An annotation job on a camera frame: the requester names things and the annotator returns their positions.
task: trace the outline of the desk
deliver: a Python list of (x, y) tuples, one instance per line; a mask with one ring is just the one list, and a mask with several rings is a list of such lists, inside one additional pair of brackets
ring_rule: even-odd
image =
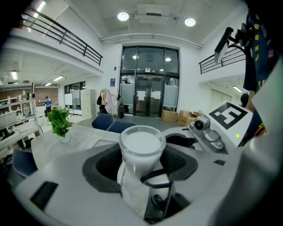
[(63, 144), (57, 134), (48, 131), (31, 141), (32, 154), (36, 166), (41, 169), (58, 157), (96, 147), (117, 143), (119, 133), (94, 129), (74, 124), (70, 130), (70, 142)]

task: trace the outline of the potted plant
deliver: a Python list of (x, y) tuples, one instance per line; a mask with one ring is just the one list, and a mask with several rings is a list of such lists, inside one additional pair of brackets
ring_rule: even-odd
[(56, 109), (53, 108), (51, 112), (48, 113), (48, 120), (51, 122), (53, 133), (59, 136), (62, 143), (68, 143), (70, 141), (70, 136), (68, 134), (68, 128), (74, 124), (66, 119), (69, 115), (69, 110)]

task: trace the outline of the blue chair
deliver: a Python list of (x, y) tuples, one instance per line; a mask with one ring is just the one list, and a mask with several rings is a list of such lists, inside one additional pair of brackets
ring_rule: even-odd
[(99, 114), (93, 121), (92, 127), (95, 129), (107, 130), (114, 122), (114, 117), (109, 114)]
[(30, 176), (37, 170), (34, 157), (30, 151), (13, 151), (13, 168), (23, 178)]
[(135, 126), (137, 124), (133, 123), (133, 122), (120, 122), (120, 121), (115, 121), (108, 129), (107, 131), (110, 132), (116, 132), (116, 133), (121, 133), (123, 132), (125, 129)]

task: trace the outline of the glass door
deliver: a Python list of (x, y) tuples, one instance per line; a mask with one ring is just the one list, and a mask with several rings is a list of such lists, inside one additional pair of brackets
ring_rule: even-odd
[(160, 117), (162, 98), (163, 76), (136, 76), (135, 115)]

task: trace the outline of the green plant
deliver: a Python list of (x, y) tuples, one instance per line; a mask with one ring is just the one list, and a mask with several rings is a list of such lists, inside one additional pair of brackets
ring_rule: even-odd
[(66, 108), (53, 108), (52, 111), (48, 113), (48, 120), (51, 122), (53, 133), (65, 137), (66, 133), (69, 131), (68, 128), (74, 124), (66, 119), (68, 115), (69, 110), (66, 110)]

